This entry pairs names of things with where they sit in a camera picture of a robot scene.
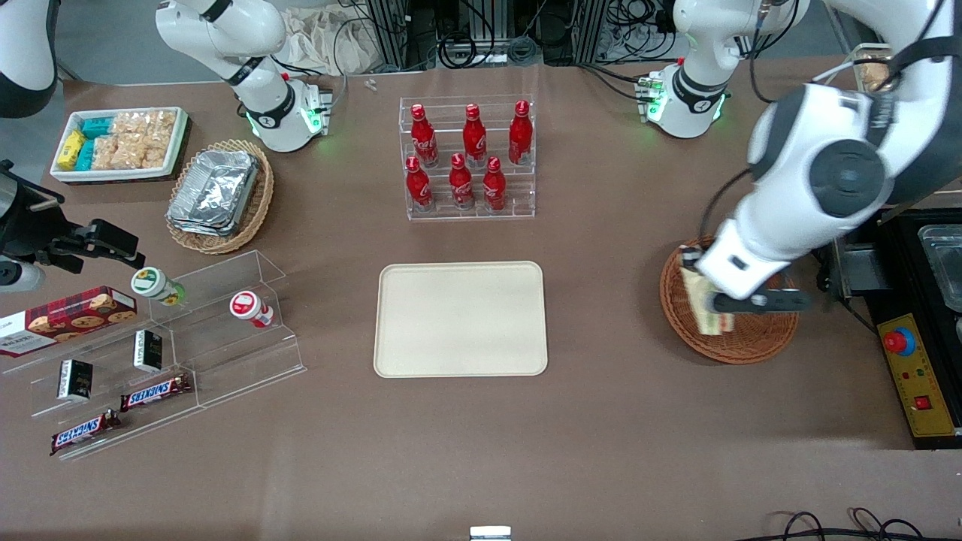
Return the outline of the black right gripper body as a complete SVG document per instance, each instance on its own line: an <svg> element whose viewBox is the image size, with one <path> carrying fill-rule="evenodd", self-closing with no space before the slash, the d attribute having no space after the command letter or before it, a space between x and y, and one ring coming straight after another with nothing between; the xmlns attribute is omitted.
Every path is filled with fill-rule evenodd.
<svg viewBox="0 0 962 541"><path fill-rule="evenodd" d="M28 275L52 266L81 274L84 263L75 250L82 226L66 218L63 197L14 174L11 162L1 169L2 270Z"/></svg>

